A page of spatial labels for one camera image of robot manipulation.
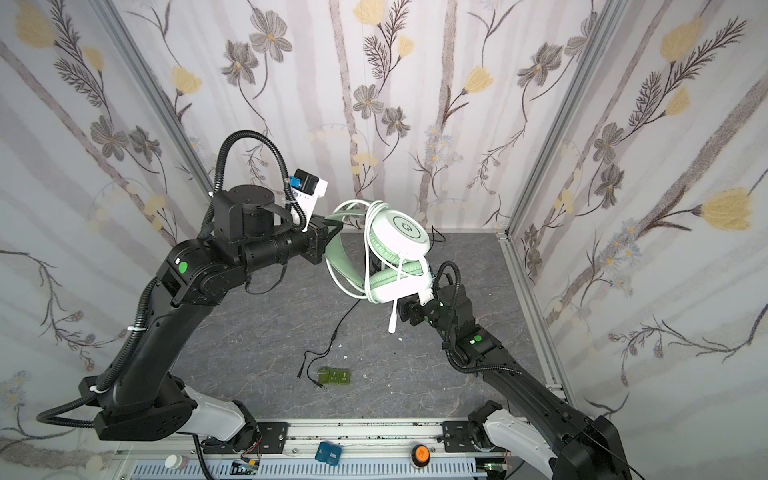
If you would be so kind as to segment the mint green headphones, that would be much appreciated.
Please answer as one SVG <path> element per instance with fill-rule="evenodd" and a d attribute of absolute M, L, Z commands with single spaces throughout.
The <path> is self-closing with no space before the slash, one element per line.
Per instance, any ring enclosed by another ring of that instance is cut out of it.
<path fill-rule="evenodd" d="M 340 236 L 325 250 L 330 276 L 346 295 L 374 304 L 411 295 L 422 304 L 433 299 L 433 275 L 426 259 L 430 239 L 416 220 L 384 201 L 359 199 L 340 204 L 326 219 L 363 222 L 363 272 L 353 265 Z"/>

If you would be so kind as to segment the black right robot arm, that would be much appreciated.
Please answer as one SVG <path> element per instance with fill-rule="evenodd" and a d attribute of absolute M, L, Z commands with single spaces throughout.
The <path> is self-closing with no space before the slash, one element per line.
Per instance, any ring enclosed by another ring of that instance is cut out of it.
<path fill-rule="evenodd" d="M 630 479 L 618 429 L 604 416 L 591 418 L 568 404 L 524 369 L 493 334 L 480 326 L 469 300 L 425 305 L 416 295 L 400 299 L 397 316 L 425 323 L 439 334 L 449 364 L 477 375 L 526 419 L 521 423 L 493 402 L 470 421 L 482 442 L 507 450 L 548 479 Z"/>

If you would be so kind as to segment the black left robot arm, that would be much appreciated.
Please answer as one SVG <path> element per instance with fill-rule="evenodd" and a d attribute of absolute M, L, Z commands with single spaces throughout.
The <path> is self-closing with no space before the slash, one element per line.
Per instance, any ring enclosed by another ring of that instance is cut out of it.
<path fill-rule="evenodd" d="M 157 441 L 197 434 L 241 445 L 257 424 L 240 402 L 201 394 L 171 369 L 189 338 L 227 293 L 253 272 L 301 256 L 322 262 L 341 231 L 338 220 L 311 216 L 295 227 L 291 213 L 263 187 L 241 185 L 213 195 L 196 239 L 176 245 L 140 298 L 126 353 L 98 377 L 81 381 L 98 408 L 93 428 L 103 441 Z"/>

